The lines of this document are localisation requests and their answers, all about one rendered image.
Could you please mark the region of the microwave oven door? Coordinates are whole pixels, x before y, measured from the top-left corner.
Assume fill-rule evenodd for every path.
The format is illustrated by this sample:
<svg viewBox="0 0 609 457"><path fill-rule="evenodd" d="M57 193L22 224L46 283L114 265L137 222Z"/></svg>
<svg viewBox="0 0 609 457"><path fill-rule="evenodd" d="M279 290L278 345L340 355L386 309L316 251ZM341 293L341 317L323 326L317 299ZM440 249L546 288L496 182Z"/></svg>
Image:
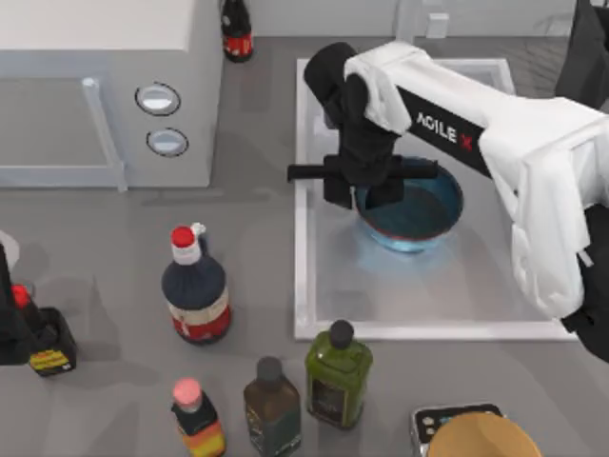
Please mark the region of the microwave oven door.
<svg viewBox="0 0 609 457"><path fill-rule="evenodd" d="M117 189L82 90L86 77L0 79L0 189Z"/></svg>

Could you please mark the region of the brown square bottle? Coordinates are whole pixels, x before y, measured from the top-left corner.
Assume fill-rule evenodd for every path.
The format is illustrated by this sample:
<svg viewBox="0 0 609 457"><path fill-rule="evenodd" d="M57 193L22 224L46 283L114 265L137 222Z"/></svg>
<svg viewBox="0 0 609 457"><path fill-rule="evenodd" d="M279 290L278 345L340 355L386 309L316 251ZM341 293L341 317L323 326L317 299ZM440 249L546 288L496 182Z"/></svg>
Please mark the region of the brown square bottle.
<svg viewBox="0 0 609 457"><path fill-rule="evenodd" d="M260 457L289 457L302 442L301 396L282 361L262 357L244 389L250 443Z"/></svg>

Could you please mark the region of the dark bottle with red label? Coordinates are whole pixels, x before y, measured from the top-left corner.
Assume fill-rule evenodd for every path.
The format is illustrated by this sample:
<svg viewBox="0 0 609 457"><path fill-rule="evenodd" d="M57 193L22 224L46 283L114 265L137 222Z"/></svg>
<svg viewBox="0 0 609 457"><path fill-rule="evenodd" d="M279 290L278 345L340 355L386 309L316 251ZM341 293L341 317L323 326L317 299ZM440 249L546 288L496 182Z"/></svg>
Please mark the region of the dark bottle with red label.
<svg viewBox="0 0 609 457"><path fill-rule="evenodd" d="M252 28L245 0L224 0L221 30L223 50L229 61L243 63L252 57Z"/></svg>

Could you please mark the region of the blue bowl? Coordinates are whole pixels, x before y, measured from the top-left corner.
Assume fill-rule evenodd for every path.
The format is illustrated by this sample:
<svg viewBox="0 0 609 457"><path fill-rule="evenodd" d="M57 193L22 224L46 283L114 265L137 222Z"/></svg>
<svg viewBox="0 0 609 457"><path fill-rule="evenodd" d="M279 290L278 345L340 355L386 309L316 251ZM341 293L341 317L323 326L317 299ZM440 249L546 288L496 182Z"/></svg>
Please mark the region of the blue bowl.
<svg viewBox="0 0 609 457"><path fill-rule="evenodd" d="M434 179L405 179L403 199L367 209L367 188L357 188L355 208L363 230L377 243L398 252L435 247L456 226L463 212L462 188L444 167Z"/></svg>

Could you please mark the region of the grey kitchen scale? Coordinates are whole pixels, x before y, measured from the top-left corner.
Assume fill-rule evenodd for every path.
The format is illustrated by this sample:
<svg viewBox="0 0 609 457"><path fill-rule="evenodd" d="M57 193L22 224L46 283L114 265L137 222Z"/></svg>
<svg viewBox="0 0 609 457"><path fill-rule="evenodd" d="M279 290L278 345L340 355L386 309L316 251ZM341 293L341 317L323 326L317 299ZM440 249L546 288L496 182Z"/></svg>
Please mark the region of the grey kitchen scale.
<svg viewBox="0 0 609 457"><path fill-rule="evenodd" d="M441 426L455 416L471 412L504 416L500 408L491 403L420 407L415 409L410 421L414 457L426 457L429 444Z"/></svg>

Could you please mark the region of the round microwave knob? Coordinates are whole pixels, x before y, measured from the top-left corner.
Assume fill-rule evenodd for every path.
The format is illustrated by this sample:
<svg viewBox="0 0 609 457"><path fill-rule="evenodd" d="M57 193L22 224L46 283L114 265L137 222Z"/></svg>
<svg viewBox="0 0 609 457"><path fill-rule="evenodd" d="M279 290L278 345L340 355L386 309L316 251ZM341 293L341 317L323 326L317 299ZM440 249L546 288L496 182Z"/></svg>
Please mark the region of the round microwave knob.
<svg viewBox="0 0 609 457"><path fill-rule="evenodd" d="M156 117L172 115L181 107L182 102L176 89L160 82L138 88L134 97L143 112Z"/></svg>
<svg viewBox="0 0 609 457"><path fill-rule="evenodd" d="M187 137L178 129L166 128L147 134L148 148L162 157L177 157L184 154L188 147Z"/></svg>

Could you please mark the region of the tan wooden bowl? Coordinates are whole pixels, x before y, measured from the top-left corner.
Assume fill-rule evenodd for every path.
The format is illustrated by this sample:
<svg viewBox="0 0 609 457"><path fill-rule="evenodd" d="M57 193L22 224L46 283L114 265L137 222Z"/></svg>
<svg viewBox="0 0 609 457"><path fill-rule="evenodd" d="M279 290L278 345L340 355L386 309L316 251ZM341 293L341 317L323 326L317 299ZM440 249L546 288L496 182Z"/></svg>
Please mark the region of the tan wooden bowl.
<svg viewBox="0 0 609 457"><path fill-rule="evenodd" d="M492 413L464 413L441 426L426 457L544 457L515 422Z"/></svg>

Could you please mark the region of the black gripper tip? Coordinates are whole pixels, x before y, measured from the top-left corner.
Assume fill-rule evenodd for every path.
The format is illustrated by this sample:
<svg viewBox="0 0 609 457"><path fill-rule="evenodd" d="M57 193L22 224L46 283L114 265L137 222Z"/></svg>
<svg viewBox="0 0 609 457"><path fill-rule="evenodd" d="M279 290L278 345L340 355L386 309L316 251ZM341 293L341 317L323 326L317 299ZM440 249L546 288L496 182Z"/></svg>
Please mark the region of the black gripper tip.
<svg viewBox="0 0 609 457"><path fill-rule="evenodd" d="M0 242L0 367L25 365L32 352L32 333L14 306L4 245Z"/></svg>

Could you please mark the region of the large dark red-capped bottle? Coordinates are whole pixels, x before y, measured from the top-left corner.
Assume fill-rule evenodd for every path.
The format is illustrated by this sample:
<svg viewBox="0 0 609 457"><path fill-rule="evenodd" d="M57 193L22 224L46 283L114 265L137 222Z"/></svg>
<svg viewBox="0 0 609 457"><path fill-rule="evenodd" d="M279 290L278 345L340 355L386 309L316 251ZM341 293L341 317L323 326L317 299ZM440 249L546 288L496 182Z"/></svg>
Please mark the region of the large dark red-capped bottle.
<svg viewBox="0 0 609 457"><path fill-rule="evenodd" d="M197 222L176 227L171 251L161 288L177 334L199 346L222 339L232 310L226 271L208 250L206 226Z"/></svg>

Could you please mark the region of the green bottle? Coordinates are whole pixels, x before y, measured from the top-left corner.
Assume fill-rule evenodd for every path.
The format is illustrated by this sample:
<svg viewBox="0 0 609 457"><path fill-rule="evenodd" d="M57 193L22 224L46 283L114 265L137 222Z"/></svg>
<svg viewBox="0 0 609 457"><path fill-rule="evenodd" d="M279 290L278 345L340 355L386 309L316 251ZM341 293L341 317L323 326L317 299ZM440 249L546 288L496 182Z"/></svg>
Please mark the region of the green bottle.
<svg viewBox="0 0 609 457"><path fill-rule="evenodd" d="M355 338L353 326L340 319L320 332L304 364L307 411L333 427L356 426L363 412L373 355Z"/></svg>

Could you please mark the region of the white sink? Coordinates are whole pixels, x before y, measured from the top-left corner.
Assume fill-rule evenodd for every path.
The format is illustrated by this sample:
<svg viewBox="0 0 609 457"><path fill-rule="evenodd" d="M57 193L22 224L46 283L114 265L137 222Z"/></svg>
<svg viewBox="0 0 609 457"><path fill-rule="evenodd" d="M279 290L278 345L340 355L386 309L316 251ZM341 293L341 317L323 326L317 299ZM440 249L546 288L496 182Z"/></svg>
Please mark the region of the white sink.
<svg viewBox="0 0 609 457"><path fill-rule="evenodd" d="M437 245L398 252L375 241L356 211L328 204L321 183L296 182L295 337L310 339L344 318L366 340L571 340L512 280L510 219L493 182L454 159L455 132L464 131L472 151L480 128L430 97L403 96L415 125L396 152L452 173L465 198L462 218Z"/></svg>

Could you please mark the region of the pale microwave oven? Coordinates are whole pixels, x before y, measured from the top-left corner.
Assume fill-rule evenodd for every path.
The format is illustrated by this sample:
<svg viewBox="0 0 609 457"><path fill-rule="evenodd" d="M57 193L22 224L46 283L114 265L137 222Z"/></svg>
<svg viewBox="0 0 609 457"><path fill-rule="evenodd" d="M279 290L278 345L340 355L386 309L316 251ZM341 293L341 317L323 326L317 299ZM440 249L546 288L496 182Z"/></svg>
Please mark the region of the pale microwave oven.
<svg viewBox="0 0 609 457"><path fill-rule="evenodd" d="M218 122L223 55L217 0L0 0L0 79L100 79L130 188L204 188ZM170 116L143 112L135 91L176 89ZM147 134L178 129L177 157L147 146Z"/></svg>

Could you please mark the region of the pink-capped orange bottle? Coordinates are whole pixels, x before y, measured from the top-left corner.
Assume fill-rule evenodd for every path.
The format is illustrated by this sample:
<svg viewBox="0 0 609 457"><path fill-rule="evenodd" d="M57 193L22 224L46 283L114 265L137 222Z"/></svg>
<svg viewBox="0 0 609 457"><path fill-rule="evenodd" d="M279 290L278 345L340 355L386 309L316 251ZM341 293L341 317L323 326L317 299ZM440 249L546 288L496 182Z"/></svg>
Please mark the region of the pink-capped orange bottle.
<svg viewBox="0 0 609 457"><path fill-rule="evenodd" d="M175 383L170 410L190 457L225 454L226 438L218 412L196 379L185 377Z"/></svg>

